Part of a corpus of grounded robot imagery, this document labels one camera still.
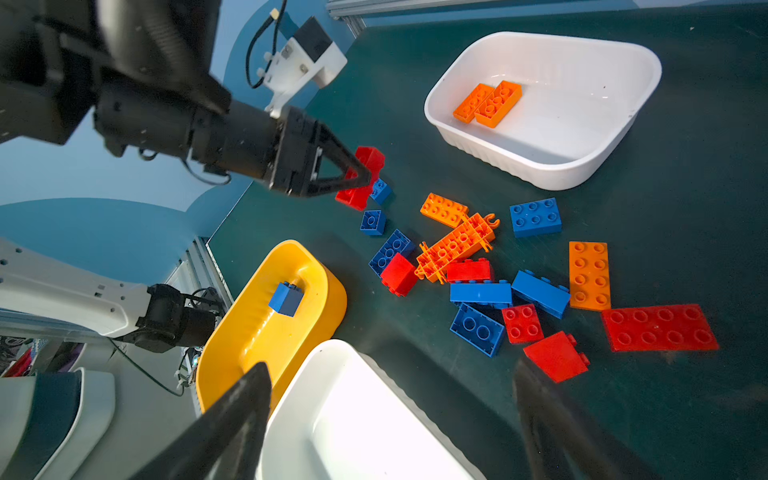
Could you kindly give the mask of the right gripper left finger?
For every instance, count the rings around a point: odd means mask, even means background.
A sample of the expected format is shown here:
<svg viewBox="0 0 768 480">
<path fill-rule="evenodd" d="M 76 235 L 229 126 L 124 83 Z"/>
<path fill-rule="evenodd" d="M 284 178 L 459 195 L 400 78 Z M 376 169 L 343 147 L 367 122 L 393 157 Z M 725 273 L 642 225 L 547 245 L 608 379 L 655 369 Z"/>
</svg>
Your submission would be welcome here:
<svg viewBox="0 0 768 480">
<path fill-rule="evenodd" d="M 272 382 L 255 364 L 135 479 L 253 479 L 270 414 Z"/>
</svg>

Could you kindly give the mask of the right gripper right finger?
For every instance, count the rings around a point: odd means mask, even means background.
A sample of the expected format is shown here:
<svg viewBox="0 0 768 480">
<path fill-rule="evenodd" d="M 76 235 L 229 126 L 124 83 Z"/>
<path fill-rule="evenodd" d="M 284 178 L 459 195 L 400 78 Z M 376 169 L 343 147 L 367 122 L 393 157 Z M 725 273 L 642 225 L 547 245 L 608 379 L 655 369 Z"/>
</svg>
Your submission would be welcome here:
<svg viewBox="0 0 768 480">
<path fill-rule="evenodd" d="M 514 371 L 514 391 L 534 479 L 658 479 L 656 473 L 530 359 Z"/>
</svg>

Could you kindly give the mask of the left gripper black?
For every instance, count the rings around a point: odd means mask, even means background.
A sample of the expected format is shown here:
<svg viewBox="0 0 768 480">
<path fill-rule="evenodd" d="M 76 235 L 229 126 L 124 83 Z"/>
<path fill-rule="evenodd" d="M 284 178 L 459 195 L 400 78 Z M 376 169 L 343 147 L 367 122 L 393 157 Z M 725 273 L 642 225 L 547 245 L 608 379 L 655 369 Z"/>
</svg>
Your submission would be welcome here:
<svg viewBox="0 0 768 480">
<path fill-rule="evenodd" d="M 321 158 L 331 162 L 340 176 L 318 178 Z M 278 119 L 275 157 L 265 176 L 269 190 L 316 197 L 363 188 L 371 179 L 371 171 L 325 123 L 295 107 Z"/>
</svg>

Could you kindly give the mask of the blue 2x3 lego brick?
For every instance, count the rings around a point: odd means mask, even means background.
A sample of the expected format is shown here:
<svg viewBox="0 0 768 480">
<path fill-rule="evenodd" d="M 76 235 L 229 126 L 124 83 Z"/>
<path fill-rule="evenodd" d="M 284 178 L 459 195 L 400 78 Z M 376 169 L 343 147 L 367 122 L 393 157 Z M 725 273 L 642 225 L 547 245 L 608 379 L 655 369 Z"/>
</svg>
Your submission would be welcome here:
<svg viewBox="0 0 768 480">
<path fill-rule="evenodd" d="M 383 179 L 378 179 L 373 185 L 373 190 L 370 197 L 377 204 L 383 205 L 391 194 L 391 187 Z"/>
</svg>

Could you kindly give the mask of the small blue 2x2 brick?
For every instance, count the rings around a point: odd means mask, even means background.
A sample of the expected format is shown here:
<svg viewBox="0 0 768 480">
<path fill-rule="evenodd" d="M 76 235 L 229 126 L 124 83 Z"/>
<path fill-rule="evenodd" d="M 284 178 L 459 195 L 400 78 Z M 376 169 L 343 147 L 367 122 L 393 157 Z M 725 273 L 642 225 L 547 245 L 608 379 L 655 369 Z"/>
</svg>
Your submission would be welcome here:
<svg viewBox="0 0 768 480">
<path fill-rule="evenodd" d="M 363 213 L 360 231 L 368 236 L 382 236 L 386 223 L 387 217 L 382 210 L 366 210 Z"/>
</svg>

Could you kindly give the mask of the blue 2x4 brick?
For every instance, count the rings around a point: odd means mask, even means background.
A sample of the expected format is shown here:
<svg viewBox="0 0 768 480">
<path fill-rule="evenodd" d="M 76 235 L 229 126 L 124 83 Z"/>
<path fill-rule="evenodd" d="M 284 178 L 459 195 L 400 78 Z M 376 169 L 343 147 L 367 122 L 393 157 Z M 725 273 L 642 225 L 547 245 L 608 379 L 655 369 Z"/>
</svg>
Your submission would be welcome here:
<svg viewBox="0 0 768 480">
<path fill-rule="evenodd" d="M 397 253 L 407 257 L 415 249 L 415 244 L 399 229 L 395 229 L 369 262 L 370 268 L 381 276 Z"/>
</svg>

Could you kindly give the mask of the red cube brick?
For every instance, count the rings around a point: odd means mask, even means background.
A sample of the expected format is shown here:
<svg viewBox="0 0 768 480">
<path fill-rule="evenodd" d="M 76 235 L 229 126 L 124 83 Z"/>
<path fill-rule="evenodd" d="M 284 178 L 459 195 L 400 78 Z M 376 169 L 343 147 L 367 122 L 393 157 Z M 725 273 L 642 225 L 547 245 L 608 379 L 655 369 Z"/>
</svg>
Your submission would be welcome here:
<svg viewBox="0 0 768 480">
<path fill-rule="evenodd" d="M 398 296 L 406 297 L 418 282 L 416 267 L 402 254 L 396 253 L 381 274 L 382 284 Z"/>
</svg>

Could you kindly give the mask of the small orange lego brick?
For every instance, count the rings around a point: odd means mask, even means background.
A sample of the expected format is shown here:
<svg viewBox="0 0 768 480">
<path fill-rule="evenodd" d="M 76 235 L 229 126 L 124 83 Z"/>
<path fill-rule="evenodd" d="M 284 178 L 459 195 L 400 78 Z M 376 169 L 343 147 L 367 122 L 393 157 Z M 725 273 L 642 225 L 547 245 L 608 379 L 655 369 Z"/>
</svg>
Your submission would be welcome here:
<svg viewBox="0 0 768 480">
<path fill-rule="evenodd" d="M 493 93 L 494 88 L 486 84 L 478 84 L 471 93 L 454 110 L 453 117 L 463 123 L 471 123 L 480 105 Z"/>
</svg>

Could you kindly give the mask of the orange 2x4 lego brick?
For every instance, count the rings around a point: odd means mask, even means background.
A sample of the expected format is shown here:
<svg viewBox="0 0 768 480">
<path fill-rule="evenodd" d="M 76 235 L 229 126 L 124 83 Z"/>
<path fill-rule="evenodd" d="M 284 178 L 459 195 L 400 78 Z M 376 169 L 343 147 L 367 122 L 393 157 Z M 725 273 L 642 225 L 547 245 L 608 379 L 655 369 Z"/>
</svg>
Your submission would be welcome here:
<svg viewBox="0 0 768 480">
<path fill-rule="evenodd" d="M 475 120 L 488 128 L 496 128 L 521 97 L 521 85 L 502 81 L 478 107 Z"/>
</svg>

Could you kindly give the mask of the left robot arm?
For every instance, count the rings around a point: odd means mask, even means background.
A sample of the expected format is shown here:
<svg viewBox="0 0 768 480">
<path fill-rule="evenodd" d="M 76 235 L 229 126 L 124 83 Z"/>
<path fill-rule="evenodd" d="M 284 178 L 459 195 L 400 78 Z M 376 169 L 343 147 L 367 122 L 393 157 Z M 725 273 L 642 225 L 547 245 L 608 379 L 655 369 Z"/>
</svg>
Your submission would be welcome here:
<svg viewBox="0 0 768 480">
<path fill-rule="evenodd" d="M 198 162 L 205 181 L 233 174 L 294 197 L 361 190 L 377 177 L 320 121 L 291 105 L 326 86 L 346 57 L 314 18 L 274 46 L 252 88 L 259 109 L 233 99 L 210 72 L 216 1 L 5 1 L 1 5 L 1 138 L 65 144 L 87 113 L 106 149 L 128 147 Z M 167 284 L 102 277 L 1 244 L 4 309 L 75 324 L 163 353 L 201 347 L 217 319 L 209 299 Z"/>
</svg>

